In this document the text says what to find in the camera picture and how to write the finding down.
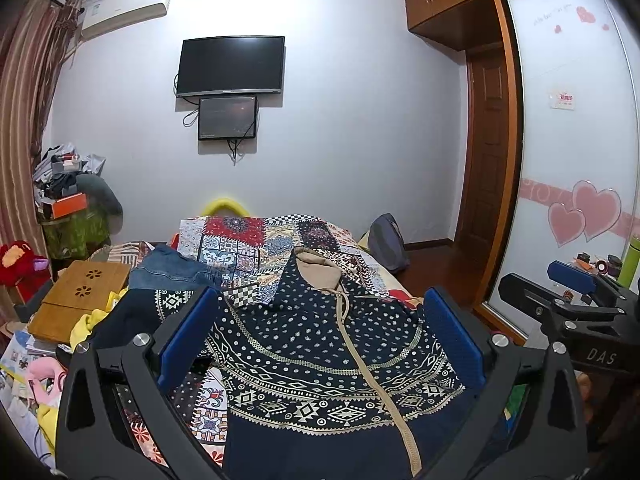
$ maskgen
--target blue jeans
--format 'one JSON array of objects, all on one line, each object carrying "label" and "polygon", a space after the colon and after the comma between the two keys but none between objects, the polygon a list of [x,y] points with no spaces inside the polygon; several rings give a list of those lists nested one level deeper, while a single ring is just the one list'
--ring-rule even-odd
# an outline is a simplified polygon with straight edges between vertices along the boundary
[{"label": "blue jeans", "polygon": [[220,288],[220,271],[185,258],[167,245],[158,245],[129,273],[129,288],[194,290],[203,285]]}]

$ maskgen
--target air conditioner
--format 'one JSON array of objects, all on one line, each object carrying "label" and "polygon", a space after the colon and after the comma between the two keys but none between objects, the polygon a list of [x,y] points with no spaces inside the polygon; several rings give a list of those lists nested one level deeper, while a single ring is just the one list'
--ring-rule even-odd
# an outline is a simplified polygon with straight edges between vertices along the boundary
[{"label": "air conditioner", "polygon": [[169,0],[102,0],[86,10],[82,38],[90,40],[132,23],[165,16]]}]

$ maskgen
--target orange box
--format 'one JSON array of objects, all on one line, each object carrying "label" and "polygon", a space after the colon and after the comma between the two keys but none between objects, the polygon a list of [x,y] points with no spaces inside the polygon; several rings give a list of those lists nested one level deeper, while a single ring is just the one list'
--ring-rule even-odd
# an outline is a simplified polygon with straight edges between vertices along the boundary
[{"label": "orange box", "polygon": [[86,195],[84,193],[65,196],[51,204],[53,218],[70,215],[81,209],[86,209]]}]

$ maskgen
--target blue gripper pad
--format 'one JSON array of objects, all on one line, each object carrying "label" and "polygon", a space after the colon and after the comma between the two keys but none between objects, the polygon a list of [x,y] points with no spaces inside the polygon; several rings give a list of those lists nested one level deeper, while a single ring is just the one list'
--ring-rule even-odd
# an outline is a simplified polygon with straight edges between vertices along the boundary
[{"label": "blue gripper pad", "polygon": [[484,387],[482,354],[434,288],[424,295],[424,315],[462,383],[478,390]]},{"label": "blue gripper pad", "polygon": [[596,291],[596,282],[588,272],[569,266],[562,262],[551,262],[546,268],[550,280],[568,286],[580,294],[591,294]]},{"label": "blue gripper pad", "polygon": [[224,305],[224,300],[218,300],[221,297],[219,290],[207,288],[162,352],[158,377],[158,389],[162,393],[167,394],[186,377],[193,360],[202,350],[209,330],[218,319]]}]

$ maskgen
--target white wall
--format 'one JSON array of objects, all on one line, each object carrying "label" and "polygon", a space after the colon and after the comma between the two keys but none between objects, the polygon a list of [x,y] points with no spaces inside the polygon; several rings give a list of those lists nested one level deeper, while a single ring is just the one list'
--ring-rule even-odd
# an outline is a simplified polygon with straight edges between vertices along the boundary
[{"label": "white wall", "polygon": [[[460,145],[460,67],[406,30],[404,0],[172,0],[168,15],[90,40],[62,70],[54,142],[107,157],[115,240],[163,240],[215,198],[254,216],[315,214],[362,234],[396,216],[407,242],[445,238]],[[257,140],[184,128],[172,85],[182,40],[286,36],[284,94]]]},{"label": "white wall", "polygon": [[469,124],[469,93],[468,77],[466,73],[466,52],[458,54],[460,65],[460,139],[458,141],[458,168],[456,170],[456,186],[454,188],[453,204],[451,207],[451,218],[449,220],[449,239],[455,240],[456,229],[458,228],[458,215],[462,202],[462,190],[465,184],[466,168],[466,138]]},{"label": "white wall", "polygon": [[49,110],[47,124],[42,131],[42,153],[45,153],[53,145],[53,107]]}]

